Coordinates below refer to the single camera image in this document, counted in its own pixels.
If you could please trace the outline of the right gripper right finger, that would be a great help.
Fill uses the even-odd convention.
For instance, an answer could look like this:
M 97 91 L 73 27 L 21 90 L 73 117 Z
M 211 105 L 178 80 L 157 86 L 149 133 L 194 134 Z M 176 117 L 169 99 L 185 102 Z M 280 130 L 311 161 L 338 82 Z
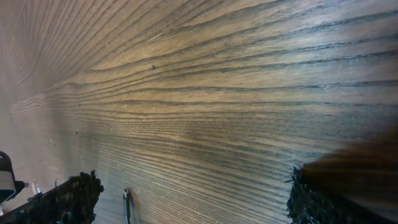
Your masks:
M 287 217 L 294 224 L 394 224 L 311 178 L 305 169 L 293 168 Z

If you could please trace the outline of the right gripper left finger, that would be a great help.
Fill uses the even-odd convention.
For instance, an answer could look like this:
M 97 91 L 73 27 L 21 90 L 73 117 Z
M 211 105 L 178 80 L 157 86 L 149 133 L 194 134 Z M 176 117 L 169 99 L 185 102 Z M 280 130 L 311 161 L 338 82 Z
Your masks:
M 103 191 L 94 170 L 80 172 L 2 215 L 1 224 L 91 224 L 96 218 L 95 205 Z

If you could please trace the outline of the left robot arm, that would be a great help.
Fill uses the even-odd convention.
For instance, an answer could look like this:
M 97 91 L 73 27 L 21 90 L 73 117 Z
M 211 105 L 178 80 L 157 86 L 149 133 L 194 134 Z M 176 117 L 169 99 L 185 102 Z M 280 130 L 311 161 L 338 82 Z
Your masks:
M 1 176 L 0 176 L 0 192 L 1 192 L 1 203 L 13 199 L 18 195 L 24 188 L 28 188 L 29 183 L 16 180 L 14 171 L 12 168 L 11 158 L 1 151 Z

